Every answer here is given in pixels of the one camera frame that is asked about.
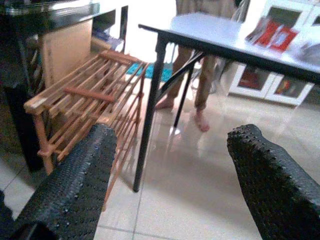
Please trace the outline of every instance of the white table top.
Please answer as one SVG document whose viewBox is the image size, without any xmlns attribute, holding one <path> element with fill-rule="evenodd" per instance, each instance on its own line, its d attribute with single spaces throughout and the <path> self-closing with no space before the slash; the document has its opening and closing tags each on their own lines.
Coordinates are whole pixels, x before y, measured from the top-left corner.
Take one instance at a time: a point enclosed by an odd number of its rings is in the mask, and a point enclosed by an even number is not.
<svg viewBox="0 0 320 240">
<path fill-rule="evenodd" d="M 245 40 L 245 37 L 252 31 L 245 23 L 231 21 L 226 18 L 215 17 L 204 13 L 190 13 L 176 16 L 171 23 L 158 25 L 140 24 L 141 28 L 162 33 L 163 35 L 175 35 L 181 38 L 189 38 L 199 43 L 207 43 L 212 46 L 223 47 L 234 52 L 235 55 L 245 54 L 248 58 L 255 58 L 256 61 L 270 60 L 270 64 L 281 65 L 284 72 L 286 67 L 293 67 L 294 72 L 305 70 L 312 74 L 312 82 L 320 83 L 320 65 L 313 65 L 300 60 L 295 50 L 278 52 L 258 45 L 252 45 Z"/>
</svg>

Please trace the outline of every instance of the blue mat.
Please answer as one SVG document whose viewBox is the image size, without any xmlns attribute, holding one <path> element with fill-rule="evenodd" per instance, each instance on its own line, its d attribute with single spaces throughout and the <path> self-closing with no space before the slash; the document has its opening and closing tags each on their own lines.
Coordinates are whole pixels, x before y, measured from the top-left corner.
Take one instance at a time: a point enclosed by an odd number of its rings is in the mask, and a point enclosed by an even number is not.
<svg viewBox="0 0 320 240">
<path fill-rule="evenodd" d="M 138 64 L 134 63 L 129 70 L 126 72 L 127 74 L 133 74 L 135 70 L 138 68 Z M 142 72 L 142 68 L 137 72 L 137 75 L 139 76 Z M 145 77 L 151 79 L 154 74 L 154 64 L 150 64 L 145 72 Z M 172 64 L 164 64 L 161 80 L 166 82 L 169 80 L 169 78 L 172 75 Z"/>
</svg>

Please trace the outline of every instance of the table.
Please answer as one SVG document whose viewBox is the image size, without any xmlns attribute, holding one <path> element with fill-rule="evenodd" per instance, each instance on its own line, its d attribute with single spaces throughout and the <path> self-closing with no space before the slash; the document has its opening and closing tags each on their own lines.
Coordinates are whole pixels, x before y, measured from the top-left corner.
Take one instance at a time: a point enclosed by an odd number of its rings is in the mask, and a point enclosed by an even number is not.
<svg viewBox="0 0 320 240">
<path fill-rule="evenodd" d="M 133 190 L 139 191 L 150 130 L 156 103 L 175 84 L 177 76 L 188 71 L 187 82 L 183 91 L 174 127 L 177 127 L 181 109 L 190 83 L 194 63 L 205 55 L 242 62 L 270 72 L 277 72 L 308 82 L 320 84 L 320 65 L 312 65 L 297 59 L 289 52 L 276 52 L 246 42 L 248 27 L 226 18 L 215 17 L 204 13 L 190 13 L 176 16 L 170 23 L 160 25 L 140 24 L 140 28 L 158 33 L 156 62 L 151 81 L 150 94 L 145 114 L 144 128 L 140 144 L 138 162 Z M 194 54 L 190 60 L 171 79 L 159 89 L 167 43 L 175 43 L 201 51 Z"/>
<path fill-rule="evenodd" d="M 34 96 L 33 77 L 27 63 L 26 40 L 109 13 L 121 11 L 120 38 L 126 38 L 128 0 L 68 0 L 0 4 L 0 79 L 30 171 L 42 167 L 37 156 L 38 138 L 24 103 Z"/>
</svg>

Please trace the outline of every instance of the tile floor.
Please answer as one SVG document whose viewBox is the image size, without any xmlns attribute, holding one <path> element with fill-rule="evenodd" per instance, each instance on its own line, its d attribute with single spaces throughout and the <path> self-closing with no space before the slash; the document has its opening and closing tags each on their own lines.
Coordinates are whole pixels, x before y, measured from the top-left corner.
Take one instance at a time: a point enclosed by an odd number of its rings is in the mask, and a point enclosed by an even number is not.
<svg viewBox="0 0 320 240">
<path fill-rule="evenodd" d="M 145 90 L 150 81 L 146 81 Z M 95 240 L 256 240 L 258 229 L 242 197 L 227 152 L 227 133 L 256 124 L 270 141 L 289 154 L 320 183 L 320 104 L 318 93 L 294 109 L 221 93 L 210 95 L 206 115 L 211 129 L 193 122 L 195 92 L 188 91 L 178 130 L 171 125 L 178 108 L 155 114 L 141 189 L 131 191 L 139 150 L 116 181 L 102 212 Z M 23 157 L 0 152 L 0 188 L 17 217 L 43 172 L 30 175 Z"/>
</svg>

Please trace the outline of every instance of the black metal table leg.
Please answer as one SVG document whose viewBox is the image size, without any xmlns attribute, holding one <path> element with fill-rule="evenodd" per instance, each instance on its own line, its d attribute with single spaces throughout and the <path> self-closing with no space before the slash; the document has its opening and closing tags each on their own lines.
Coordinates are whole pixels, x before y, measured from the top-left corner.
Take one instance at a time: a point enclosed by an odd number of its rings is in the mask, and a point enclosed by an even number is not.
<svg viewBox="0 0 320 240">
<path fill-rule="evenodd" d="M 178 112 L 176 113 L 176 117 L 175 117 L 174 124 L 173 124 L 173 126 L 175 128 L 178 126 L 180 114 L 181 114 L 182 108 L 183 108 L 184 103 L 185 103 L 185 99 L 186 99 L 188 87 L 189 87 L 189 84 L 190 84 L 190 81 L 191 81 L 192 73 L 194 71 L 194 67 L 195 67 L 195 64 L 192 64 L 190 66 L 190 68 L 189 68 L 188 78 L 187 78 L 185 86 L 184 86 L 184 90 L 183 90 L 182 98 L 181 98 L 181 101 L 180 101 L 179 109 L 178 109 Z"/>
<path fill-rule="evenodd" d="M 152 121 L 154 117 L 155 112 L 155 106 L 156 106 L 156 95 L 159 88 L 159 83 L 162 76 L 162 71 L 164 68 L 164 60 L 165 60 L 165 54 L 166 54 L 166 45 L 167 41 L 162 38 L 162 36 L 159 34 L 157 39 L 157 44 L 155 51 L 157 53 L 156 56 L 156 62 L 154 64 L 154 70 L 153 70 L 153 77 L 151 81 L 151 87 L 150 87 L 150 94 L 148 99 L 148 105 L 146 109 L 145 119 L 144 119 L 144 126 L 143 126 L 143 133 L 142 133 L 142 139 L 140 144 L 140 151 L 139 151 L 139 157 L 138 157 L 138 163 L 136 166 L 135 171 L 135 179 L 133 184 L 133 191 L 138 192 L 140 188 L 140 181 L 143 173 L 143 168 L 145 164 L 145 158 L 147 153 L 147 147 L 149 142 L 149 136 L 150 136 L 150 130 L 152 126 Z"/>
</svg>

